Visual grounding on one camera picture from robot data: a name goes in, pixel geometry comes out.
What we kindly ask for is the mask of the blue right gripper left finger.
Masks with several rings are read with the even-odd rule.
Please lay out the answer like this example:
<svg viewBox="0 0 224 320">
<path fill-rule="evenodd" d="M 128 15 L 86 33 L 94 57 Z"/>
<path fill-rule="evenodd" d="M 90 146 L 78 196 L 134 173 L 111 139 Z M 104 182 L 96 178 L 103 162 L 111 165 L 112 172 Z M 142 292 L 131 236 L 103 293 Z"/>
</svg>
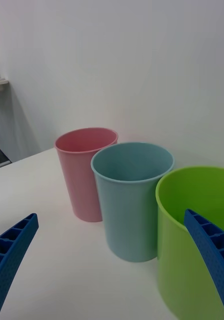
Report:
<svg viewBox="0 0 224 320">
<path fill-rule="evenodd" d="M 38 216 L 32 213 L 0 235 L 0 311 L 38 228 Z"/>
</svg>

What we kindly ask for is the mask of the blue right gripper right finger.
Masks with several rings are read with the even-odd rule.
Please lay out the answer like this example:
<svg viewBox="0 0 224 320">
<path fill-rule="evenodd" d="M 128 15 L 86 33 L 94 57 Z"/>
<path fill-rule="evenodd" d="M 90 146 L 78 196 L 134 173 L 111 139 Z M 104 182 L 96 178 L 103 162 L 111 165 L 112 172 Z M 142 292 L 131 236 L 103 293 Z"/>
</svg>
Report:
<svg viewBox="0 0 224 320">
<path fill-rule="evenodd" d="M 196 244 L 224 306 L 224 231 L 187 209 L 184 225 Z"/>
</svg>

